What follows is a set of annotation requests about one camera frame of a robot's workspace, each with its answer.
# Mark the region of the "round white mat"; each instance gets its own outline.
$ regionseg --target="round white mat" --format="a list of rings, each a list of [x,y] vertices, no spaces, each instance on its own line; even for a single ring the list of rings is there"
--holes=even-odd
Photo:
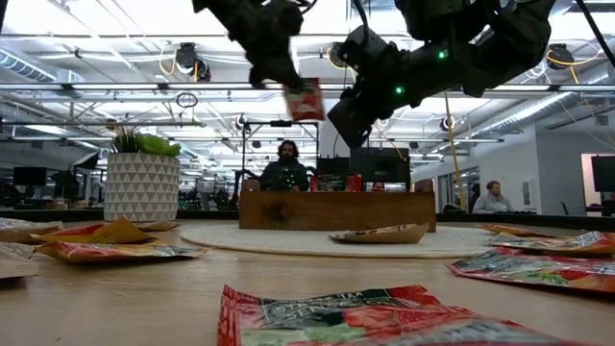
[[[184,240],[222,249],[270,254],[358,258],[446,259],[481,254],[492,233],[438,226],[418,244],[342,244],[328,235],[346,232],[240,230],[238,224],[200,226],[181,232]]]

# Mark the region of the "man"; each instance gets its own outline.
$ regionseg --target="man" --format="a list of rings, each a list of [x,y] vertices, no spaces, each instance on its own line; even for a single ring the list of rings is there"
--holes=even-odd
[[[278,147],[278,160],[265,167],[258,179],[260,188],[272,191],[307,191],[309,188],[306,168],[297,161],[299,151],[292,140],[285,140]]]
[[[494,212],[511,212],[515,209],[510,205],[510,201],[504,197],[500,192],[500,183],[491,181],[487,184],[486,196],[481,196],[476,204],[472,213],[494,213]]]

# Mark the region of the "table surface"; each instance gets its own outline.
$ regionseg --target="table surface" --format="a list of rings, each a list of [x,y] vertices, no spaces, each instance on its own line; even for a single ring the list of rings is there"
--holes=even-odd
[[[205,222],[230,221],[185,221],[180,229],[198,229]],[[152,235],[196,247],[177,231]],[[214,249],[200,259],[128,266],[80,267],[43,255],[34,260],[40,265],[37,277],[0,284],[3,346],[215,345],[224,284],[271,298],[421,284],[446,305],[567,339],[613,342],[612,300],[455,277],[443,265],[454,259],[340,259]]]

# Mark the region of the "wooden box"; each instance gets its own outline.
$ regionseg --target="wooden box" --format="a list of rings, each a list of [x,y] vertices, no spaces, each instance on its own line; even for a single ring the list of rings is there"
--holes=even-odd
[[[239,199],[239,228],[289,231],[365,231],[401,224],[430,224],[433,193],[249,192]]]

